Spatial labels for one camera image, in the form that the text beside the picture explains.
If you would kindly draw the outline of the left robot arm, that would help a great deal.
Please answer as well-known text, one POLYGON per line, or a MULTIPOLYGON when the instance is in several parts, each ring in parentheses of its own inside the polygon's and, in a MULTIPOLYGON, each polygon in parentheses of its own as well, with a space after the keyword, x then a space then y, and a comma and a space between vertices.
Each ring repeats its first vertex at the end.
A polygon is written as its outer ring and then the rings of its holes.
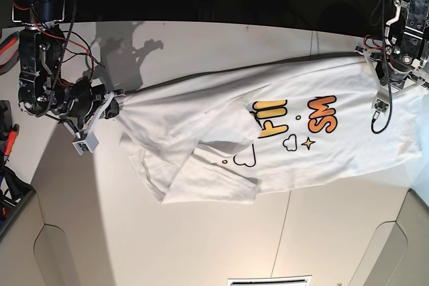
POLYGON ((379 81, 374 119, 389 112, 393 99, 428 88, 428 0, 393 0, 392 18, 383 23, 381 44, 355 48, 379 81))

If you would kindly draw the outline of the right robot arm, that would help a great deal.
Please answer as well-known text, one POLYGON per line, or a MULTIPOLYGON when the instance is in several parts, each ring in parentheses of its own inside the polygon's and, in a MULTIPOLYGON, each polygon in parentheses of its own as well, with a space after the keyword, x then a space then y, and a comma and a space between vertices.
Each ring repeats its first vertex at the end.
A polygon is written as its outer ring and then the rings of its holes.
POLYGON ((99 142, 94 134, 100 119, 119 114, 118 96, 92 84, 92 75, 76 82, 62 77, 62 64, 77 14, 76 0, 13 0, 12 20, 19 33, 18 102, 33 117, 50 117, 73 135, 78 154, 92 153, 99 142))

